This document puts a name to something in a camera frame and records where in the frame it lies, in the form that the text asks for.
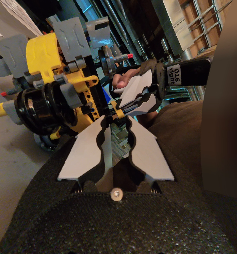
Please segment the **person's right hand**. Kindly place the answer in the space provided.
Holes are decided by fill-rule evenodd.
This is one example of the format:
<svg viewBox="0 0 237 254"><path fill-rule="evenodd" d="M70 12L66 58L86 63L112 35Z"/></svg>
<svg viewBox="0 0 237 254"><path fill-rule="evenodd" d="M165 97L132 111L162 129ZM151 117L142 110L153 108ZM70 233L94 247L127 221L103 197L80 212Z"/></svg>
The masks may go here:
<svg viewBox="0 0 237 254"><path fill-rule="evenodd" d="M115 74L112 81L112 86L114 90L122 89L127 86L128 82L132 77L138 75L140 72L140 67L137 69L130 69L123 75Z"/></svg>

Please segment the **yellow perforated beam with axle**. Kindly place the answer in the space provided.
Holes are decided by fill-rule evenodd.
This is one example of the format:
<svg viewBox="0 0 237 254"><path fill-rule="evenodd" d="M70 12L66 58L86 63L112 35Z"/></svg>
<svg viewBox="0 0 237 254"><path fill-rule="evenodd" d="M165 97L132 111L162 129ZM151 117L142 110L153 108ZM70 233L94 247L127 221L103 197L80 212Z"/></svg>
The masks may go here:
<svg viewBox="0 0 237 254"><path fill-rule="evenodd" d="M110 109L110 113L112 116L117 116L118 119L124 118L124 116L127 113L130 113L131 111L135 110L136 108L138 108L138 104L134 104L132 106L129 106L125 109L117 109L117 103L116 101L111 101L110 104L112 105L112 109Z"/></svg>

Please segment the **person's brown pants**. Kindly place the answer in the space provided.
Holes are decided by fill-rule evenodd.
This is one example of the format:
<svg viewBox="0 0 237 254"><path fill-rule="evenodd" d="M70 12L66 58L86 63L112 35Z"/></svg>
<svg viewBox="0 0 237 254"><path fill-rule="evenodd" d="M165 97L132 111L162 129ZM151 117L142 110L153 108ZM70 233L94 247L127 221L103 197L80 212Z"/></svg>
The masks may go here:
<svg viewBox="0 0 237 254"><path fill-rule="evenodd" d="M167 148L195 179L202 181L200 134L203 101L171 103L156 111L137 116L138 122Z"/></svg>

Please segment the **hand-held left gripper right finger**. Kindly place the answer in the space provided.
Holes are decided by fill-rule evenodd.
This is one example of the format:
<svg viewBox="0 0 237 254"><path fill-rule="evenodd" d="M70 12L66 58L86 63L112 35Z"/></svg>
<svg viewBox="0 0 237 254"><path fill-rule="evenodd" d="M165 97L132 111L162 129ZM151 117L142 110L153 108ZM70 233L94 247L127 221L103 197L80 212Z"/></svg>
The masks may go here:
<svg viewBox="0 0 237 254"><path fill-rule="evenodd" d="M170 167L157 142L157 137L127 116L128 142L131 146L128 159L135 168L136 181L174 181Z"/></svg>

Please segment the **white printed paper sheet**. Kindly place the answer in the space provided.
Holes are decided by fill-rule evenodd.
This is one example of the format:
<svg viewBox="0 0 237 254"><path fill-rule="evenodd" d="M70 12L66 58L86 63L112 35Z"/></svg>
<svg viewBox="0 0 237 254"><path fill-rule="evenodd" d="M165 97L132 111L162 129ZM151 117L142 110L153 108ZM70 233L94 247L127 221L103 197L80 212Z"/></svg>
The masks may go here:
<svg viewBox="0 0 237 254"><path fill-rule="evenodd" d="M0 2L12 16L14 16L24 26L31 30L36 36L43 35L29 17L25 9L23 9L15 0L0 0Z"/></svg>

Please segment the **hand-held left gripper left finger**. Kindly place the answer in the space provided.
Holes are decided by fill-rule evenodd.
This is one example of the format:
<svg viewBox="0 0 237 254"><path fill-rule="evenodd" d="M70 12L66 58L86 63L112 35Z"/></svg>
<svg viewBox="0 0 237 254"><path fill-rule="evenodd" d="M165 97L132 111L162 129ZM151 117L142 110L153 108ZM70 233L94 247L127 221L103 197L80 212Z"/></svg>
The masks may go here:
<svg viewBox="0 0 237 254"><path fill-rule="evenodd" d="M104 181L107 173L107 121L102 115L78 134L58 181Z"/></svg>

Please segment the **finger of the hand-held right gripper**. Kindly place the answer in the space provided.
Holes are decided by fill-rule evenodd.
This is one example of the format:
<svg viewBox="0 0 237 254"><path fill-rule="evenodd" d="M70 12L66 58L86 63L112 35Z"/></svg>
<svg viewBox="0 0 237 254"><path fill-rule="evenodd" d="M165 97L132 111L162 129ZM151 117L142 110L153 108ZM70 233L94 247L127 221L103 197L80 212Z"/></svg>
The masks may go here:
<svg viewBox="0 0 237 254"><path fill-rule="evenodd" d="M122 108L135 101L136 97L140 95L146 88L152 84L152 70L149 69L142 76L137 75L130 79L127 86L115 89L115 93L121 94L117 102L117 108Z"/></svg>
<svg viewBox="0 0 237 254"><path fill-rule="evenodd" d="M150 111L151 108L157 105L155 93L145 93L135 101L123 106L125 116L131 117L143 115Z"/></svg>

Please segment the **yellow building-brick toy vehicle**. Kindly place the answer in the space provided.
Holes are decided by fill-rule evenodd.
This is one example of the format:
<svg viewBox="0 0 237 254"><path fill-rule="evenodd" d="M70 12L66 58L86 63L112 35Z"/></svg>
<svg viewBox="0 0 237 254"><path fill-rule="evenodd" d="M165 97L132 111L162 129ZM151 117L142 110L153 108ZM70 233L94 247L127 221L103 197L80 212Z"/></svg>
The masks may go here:
<svg viewBox="0 0 237 254"><path fill-rule="evenodd" d="M25 125L47 151L57 148L62 135L76 136L102 115L108 125L118 119L110 113L96 69L109 81L133 57L108 47L108 17L86 22L86 30L79 17L51 22L48 34L0 40L0 77L13 75L14 84L1 95L17 95L0 103L0 117Z"/></svg>

